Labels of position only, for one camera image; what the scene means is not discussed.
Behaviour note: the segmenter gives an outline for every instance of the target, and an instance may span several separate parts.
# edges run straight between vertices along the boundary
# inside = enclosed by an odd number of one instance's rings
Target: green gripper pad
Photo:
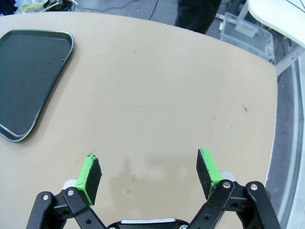
[[[94,205],[101,177],[102,171],[98,158],[93,154],[88,155],[75,187],[84,195],[90,206]]]
[[[196,168],[205,198],[208,199],[222,179],[208,149],[198,149]]]

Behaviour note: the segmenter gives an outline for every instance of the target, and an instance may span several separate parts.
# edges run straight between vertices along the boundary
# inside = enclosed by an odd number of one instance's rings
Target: table
[[[19,143],[0,138],[0,228],[25,228],[36,195],[59,193],[92,152],[103,172],[93,209],[106,225],[190,221],[205,202],[198,148],[209,148],[241,185],[265,182],[277,101],[270,63],[199,33],[128,17],[47,12],[4,16],[0,24],[0,36],[34,29],[75,39],[32,133]],[[241,228],[235,213],[218,228],[228,225]]]
[[[248,0],[241,11],[242,15],[245,16],[247,9],[262,24],[299,44],[276,64],[277,74],[280,75],[305,52],[305,8],[302,11],[287,0]]]

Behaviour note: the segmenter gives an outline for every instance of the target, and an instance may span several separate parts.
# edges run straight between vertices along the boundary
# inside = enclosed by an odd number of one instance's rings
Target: floor
[[[151,17],[152,21],[174,25],[177,14],[177,0],[159,0],[153,12],[156,2],[157,0],[78,0],[78,3],[87,12],[115,14],[146,20]],[[227,6],[221,4],[218,12],[224,14],[226,10]],[[221,22],[221,20],[215,19],[206,35],[219,39],[219,25]],[[275,31],[270,32],[274,37],[275,63],[277,63],[288,52],[290,41]],[[274,149],[266,183],[266,189],[270,194],[270,199],[276,213],[280,208],[292,150],[294,91],[291,78],[292,71],[291,68],[288,68],[281,74],[278,80],[278,107]]]

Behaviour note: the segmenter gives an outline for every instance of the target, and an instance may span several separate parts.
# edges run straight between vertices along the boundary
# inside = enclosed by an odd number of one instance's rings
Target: black pants
[[[178,0],[175,26],[205,34],[220,3],[221,0]]]

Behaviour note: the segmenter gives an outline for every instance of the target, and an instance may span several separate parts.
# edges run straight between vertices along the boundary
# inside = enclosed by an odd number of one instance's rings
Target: black metal bracket
[[[38,194],[26,229],[62,229],[70,218],[75,218],[81,229],[106,229],[75,187],[56,196],[51,192]]]

